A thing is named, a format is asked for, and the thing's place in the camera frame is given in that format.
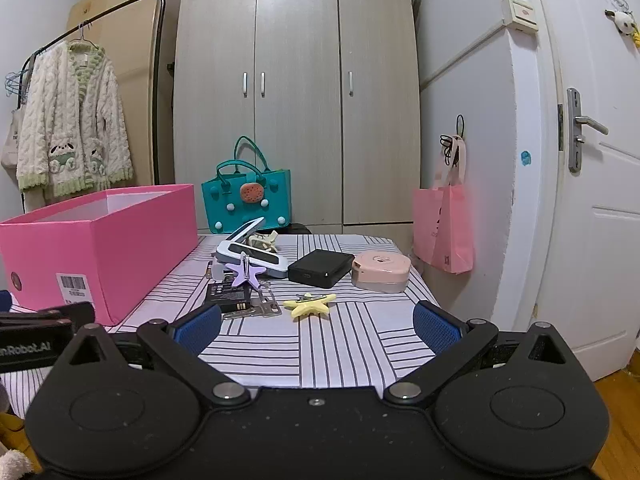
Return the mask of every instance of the cardboard box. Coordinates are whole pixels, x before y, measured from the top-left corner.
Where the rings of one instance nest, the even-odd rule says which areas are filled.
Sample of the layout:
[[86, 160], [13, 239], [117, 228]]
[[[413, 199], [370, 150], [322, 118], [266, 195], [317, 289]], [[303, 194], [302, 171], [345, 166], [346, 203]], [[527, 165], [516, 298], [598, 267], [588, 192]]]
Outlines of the cardboard box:
[[0, 223], [10, 291], [41, 310], [91, 301], [121, 322], [198, 244], [191, 184], [108, 189]]

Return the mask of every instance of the handbag handle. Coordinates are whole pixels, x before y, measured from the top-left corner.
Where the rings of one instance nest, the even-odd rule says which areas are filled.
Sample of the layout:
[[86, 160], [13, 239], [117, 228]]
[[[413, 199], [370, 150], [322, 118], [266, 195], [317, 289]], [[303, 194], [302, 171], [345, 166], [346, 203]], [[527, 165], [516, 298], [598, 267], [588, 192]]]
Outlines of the handbag handle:
[[220, 173], [220, 170], [222, 168], [224, 168], [225, 166], [233, 166], [233, 165], [235, 165], [236, 168], [238, 166], [244, 166], [245, 168], [248, 168], [249, 170], [253, 171], [258, 176], [256, 180], [261, 180], [261, 181], [265, 181], [266, 180], [264, 175], [262, 174], [262, 172], [258, 168], [256, 168], [253, 164], [251, 164], [250, 162], [247, 162], [245, 160], [236, 160], [236, 159], [226, 160], [225, 162], [220, 162], [220, 164], [218, 164], [216, 166], [216, 176], [220, 180], [220, 182], [222, 183], [223, 187], [229, 187], [230, 184], [229, 184], [228, 180], [225, 180], [225, 178], [222, 176], [222, 174]]
[[[444, 150], [438, 159], [436, 166], [436, 175], [433, 181], [433, 187], [455, 186], [456, 184], [464, 184], [466, 173], [466, 144], [460, 136], [451, 137], [451, 165], [447, 166], [444, 157]], [[456, 152], [458, 153], [458, 174], [454, 176], [453, 160], [455, 160]]]
[[[271, 171], [269, 169], [269, 166], [267, 165], [267, 159], [264, 158], [264, 155], [262, 154], [262, 152], [260, 151], [260, 148], [258, 148], [258, 146], [256, 145], [255, 142], [253, 142], [249, 137], [247, 137], [246, 135], [240, 136], [238, 137], [238, 140], [236, 140], [236, 145], [234, 146], [234, 159], [238, 158], [238, 146], [240, 146], [240, 141], [242, 139], [245, 139], [249, 142], [249, 144], [253, 147], [254, 152], [256, 155], [258, 155], [258, 157], [260, 157], [260, 160], [262, 161], [262, 163], [264, 164], [264, 171]], [[238, 171], [238, 166], [236, 166], [236, 172], [235, 173], [240, 173]]]

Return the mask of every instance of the door lock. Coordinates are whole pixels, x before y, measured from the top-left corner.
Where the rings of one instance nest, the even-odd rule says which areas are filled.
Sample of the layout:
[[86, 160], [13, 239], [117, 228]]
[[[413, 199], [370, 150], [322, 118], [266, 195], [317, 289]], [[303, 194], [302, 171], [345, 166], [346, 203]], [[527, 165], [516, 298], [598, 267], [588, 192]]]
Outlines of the door lock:
[[571, 141], [569, 171], [572, 173], [578, 173], [582, 167], [582, 145], [586, 142], [586, 138], [582, 134], [582, 126], [586, 124], [603, 135], [609, 135], [609, 129], [598, 121], [594, 121], [590, 117], [581, 115], [582, 107], [580, 105], [580, 92], [575, 88], [567, 89], [566, 96], [568, 104], [567, 110], [569, 113], [569, 140]]

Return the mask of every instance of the clothes rack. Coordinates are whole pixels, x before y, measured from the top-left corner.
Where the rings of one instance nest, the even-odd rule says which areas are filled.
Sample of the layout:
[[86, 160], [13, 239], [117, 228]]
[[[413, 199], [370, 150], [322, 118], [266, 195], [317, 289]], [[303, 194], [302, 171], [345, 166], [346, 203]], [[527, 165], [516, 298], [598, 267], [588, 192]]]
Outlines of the clothes rack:
[[[95, 20], [99, 20], [103, 18], [107, 14], [111, 14], [116, 10], [120, 10], [123, 7], [127, 7], [131, 4], [135, 4], [140, 0], [127, 0], [126, 2], [122, 2], [117, 4], [110, 9], [107, 9], [100, 14], [96, 14], [94, 17], [89, 18], [88, 20], [84, 20], [84, 22], [79, 23], [77, 27], [72, 28], [71, 30], [66, 31], [64, 34], [58, 36], [55, 40], [47, 43], [45, 46], [40, 47], [36, 50], [31, 56], [39, 56], [45, 50], [47, 50], [50, 46], [55, 45], [60, 40], [64, 40], [70, 34], [73, 34], [76, 30], [80, 30], [83, 27], [86, 27], [90, 23], [93, 23]], [[153, 162], [154, 162], [154, 183], [160, 183], [159, 171], [158, 171], [158, 66], [160, 62], [160, 39], [162, 35], [162, 20], [164, 20], [164, 7], [166, 5], [166, 0], [160, 1], [160, 9], [158, 12], [158, 24], [156, 25], [156, 44], [154, 46], [154, 71], [153, 71], [153, 86], [154, 92], [152, 93], [152, 101], [151, 101], [151, 136], [153, 141]], [[22, 97], [22, 74], [31, 59], [31, 56], [27, 58], [22, 66], [22, 72], [20, 74], [20, 83], [18, 86], [18, 108], [20, 108], [21, 97]]]

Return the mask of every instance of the pink paper bag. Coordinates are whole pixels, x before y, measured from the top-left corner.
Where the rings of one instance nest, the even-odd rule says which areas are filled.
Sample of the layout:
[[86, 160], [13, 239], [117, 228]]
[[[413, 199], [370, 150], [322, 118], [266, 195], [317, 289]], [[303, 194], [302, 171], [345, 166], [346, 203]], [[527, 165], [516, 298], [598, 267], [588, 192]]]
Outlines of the pink paper bag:
[[425, 263], [453, 274], [467, 272], [474, 265], [471, 218], [463, 186], [466, 149], [458, 136], [453, 137], [451, 147], [452, 154], [456, 151], [457, 172], [441, 160], [434, 187], [414, 190], [414, 253]]

